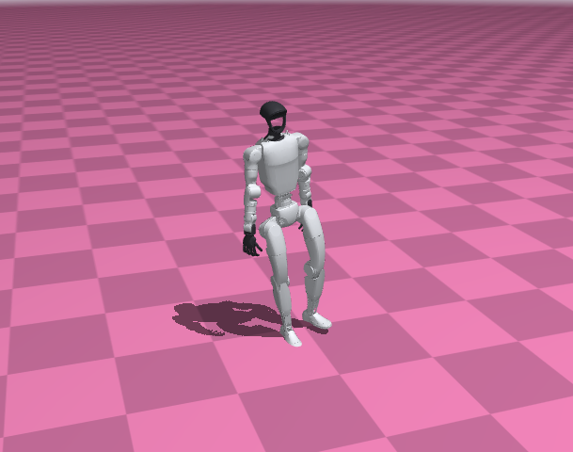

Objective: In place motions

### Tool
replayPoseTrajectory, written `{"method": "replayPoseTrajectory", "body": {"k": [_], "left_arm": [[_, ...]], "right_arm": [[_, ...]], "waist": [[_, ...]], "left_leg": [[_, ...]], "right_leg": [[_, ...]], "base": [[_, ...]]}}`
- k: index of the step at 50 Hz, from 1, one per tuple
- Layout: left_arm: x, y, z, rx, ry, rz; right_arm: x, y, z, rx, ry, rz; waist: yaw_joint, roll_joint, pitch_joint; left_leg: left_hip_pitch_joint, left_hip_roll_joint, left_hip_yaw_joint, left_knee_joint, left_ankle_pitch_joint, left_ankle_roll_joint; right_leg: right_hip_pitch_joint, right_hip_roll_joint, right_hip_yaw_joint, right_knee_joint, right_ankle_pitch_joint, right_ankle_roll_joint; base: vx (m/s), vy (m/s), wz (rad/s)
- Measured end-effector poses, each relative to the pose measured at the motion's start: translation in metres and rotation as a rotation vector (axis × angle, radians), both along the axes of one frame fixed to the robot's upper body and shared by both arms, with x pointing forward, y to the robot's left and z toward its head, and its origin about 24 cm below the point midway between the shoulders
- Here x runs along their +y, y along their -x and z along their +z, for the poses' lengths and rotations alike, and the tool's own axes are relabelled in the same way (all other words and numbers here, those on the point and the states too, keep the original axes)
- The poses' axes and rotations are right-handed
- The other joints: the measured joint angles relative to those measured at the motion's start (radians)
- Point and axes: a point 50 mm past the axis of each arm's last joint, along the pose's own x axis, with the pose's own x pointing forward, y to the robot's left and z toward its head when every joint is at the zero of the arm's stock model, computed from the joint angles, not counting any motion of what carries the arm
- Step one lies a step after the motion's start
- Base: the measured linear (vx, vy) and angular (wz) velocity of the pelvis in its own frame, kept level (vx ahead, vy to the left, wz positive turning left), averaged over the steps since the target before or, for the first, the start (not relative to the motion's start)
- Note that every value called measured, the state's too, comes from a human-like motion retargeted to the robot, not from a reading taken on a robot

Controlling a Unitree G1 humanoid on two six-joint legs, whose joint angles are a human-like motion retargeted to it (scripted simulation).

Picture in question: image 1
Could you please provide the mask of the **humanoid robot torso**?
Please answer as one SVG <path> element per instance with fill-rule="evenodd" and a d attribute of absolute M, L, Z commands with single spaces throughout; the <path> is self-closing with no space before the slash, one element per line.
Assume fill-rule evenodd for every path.
<path fill-rule="evenodd" d="M 276 216 L 281 228 L 299 221 L 299 207 L 292 201 L 291 193 L 296 189 L 299 176 L 298 142 L 294 135 L 286 130 L 281 141 L 259 139 L 263 155 L 258 163 L 260 180 L 266 191 L 275 195 L 275 204 L 270 206 L 271 216 Z M 268 136 L 268 138 L 274 138 Z"/>

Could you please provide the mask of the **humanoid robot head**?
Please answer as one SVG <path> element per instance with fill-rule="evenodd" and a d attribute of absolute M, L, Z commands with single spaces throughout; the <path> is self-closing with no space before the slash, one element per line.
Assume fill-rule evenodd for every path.
<path fill-rule="evenodd" d="M 287 109 L 278 102 L 267 102 L 265 103 L 260 110 L 260 114 L 263 118 L 266 119 L 266 122 L 269 126 L 268 134 L 263 139 L 268 139 L 271 141 L 281 141 L 284 139 L 284 135 L 281 136 L 280 133 L 284 130 L 286 125 L 286 113 Z M 283 124 L 281 126 L 272 126 L 271 120 L 283 117 Z M 268 138 L 268 136 L 273 136 L 274 138 Z"/>

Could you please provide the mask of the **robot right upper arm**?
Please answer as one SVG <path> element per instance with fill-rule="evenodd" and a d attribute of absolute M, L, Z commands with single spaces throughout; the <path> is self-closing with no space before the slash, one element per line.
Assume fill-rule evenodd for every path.
<path fill-rule="evenodd" d="M 250 189 L 250 199 L 257 199 L 261 196 L 260 186 L 256 185 L 258 176 L 258 163 L 262 159 L 262 146 L 257 144 L 245 149 L 243 158 L 245 162 L 246 187 Z"/>

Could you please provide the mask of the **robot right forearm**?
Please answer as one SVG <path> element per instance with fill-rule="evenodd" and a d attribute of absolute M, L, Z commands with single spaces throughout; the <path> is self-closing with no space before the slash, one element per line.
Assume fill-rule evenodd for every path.
<path fill-rule="evenodd" d="M 257 220 L 256 205 L 257 205 L 257 201 L 250 199 L 250 189 L 247 186 L 245 189 L 245 195 L 244 195 L 244 206 L 245 206 L 244 230 L 245 230 L 245 232 L 251 233 L 251 227 L 253 224 L 255 224 L 255 222 Z"/>

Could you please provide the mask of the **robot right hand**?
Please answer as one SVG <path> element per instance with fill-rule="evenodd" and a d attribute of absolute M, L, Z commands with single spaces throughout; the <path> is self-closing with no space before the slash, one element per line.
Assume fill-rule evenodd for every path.
<path fill-rule="evenodd" d="M 245 230 L 244 230 L 244 234 L 246 236 L 244 237 L 244 240 L 243 240 L 243 244 L 244 244 L 243 245 L 243 252 L 247 253 L 248 255 L 259 256 L 260 254 L 257 254 L 255 247 L 257 247 L 259 251 L 263 251 L 263 250 L 262 250 L 262 248 L 260 248 L 260 246 L 256 242 L 256 238 L 254 236 L 255 233 L 256 233 L 256 225 L 255 224 L 253 224 L 251 227 L 251 233 L 245 232 Z M 247 250 L 246 250 L 246 247 L 247 247 Z"/>

